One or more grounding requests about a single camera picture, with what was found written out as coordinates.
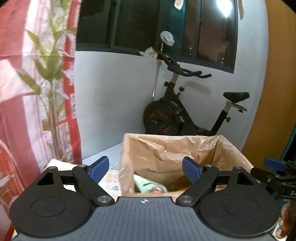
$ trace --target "exercise bike seat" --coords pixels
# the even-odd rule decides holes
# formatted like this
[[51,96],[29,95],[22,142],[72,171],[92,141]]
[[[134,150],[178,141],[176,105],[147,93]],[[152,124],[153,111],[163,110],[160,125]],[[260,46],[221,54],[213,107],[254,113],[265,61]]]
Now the exercise bike seat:
[[223,96],[232,103],[237,103],[250,98],[249,92],[224,92]]

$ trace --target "wooden door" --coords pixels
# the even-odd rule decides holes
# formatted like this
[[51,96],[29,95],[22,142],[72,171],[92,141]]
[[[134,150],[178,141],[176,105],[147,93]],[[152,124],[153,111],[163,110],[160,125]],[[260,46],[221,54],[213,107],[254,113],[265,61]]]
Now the wooden door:
[[296,13],[266,0],[268,62],[262,96],[242,153],[256,167],[279,159],[296,123]]

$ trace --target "sticker on window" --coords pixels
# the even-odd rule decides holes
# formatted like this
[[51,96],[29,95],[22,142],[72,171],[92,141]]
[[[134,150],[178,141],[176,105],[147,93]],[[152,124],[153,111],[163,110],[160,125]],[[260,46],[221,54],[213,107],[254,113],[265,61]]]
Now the sticker on window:
[[184,0],[175,0],[175,8],[181,10],[183,8]]

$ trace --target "trash bin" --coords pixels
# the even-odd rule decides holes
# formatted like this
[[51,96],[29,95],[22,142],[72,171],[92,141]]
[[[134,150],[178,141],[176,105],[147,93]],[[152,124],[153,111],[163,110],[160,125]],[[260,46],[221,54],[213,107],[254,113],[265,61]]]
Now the trash bin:
[[175,200],[191,182],[182,171],[185,156],[200,165],[212,164],[231,171],[242,166],[248,172],[253,165],[224,136],[159,136],[126,133],[120,157],[119,182],[122,196],[155,196],[135,192],[133,174],[164,185]]

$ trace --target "screw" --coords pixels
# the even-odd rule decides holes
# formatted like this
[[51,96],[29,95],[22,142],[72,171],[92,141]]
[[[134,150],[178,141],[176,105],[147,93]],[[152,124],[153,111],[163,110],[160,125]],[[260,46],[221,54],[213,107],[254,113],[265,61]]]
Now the screw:
[[193,197],[184,195],[184,196],[179,197],[179,201],[183,202],[183,203],[190,203],[193,201]]
[[99,196],[97,200],[100,203],[109,203],[111,202],[112,198],[110,196],[103,195],[103,196]]

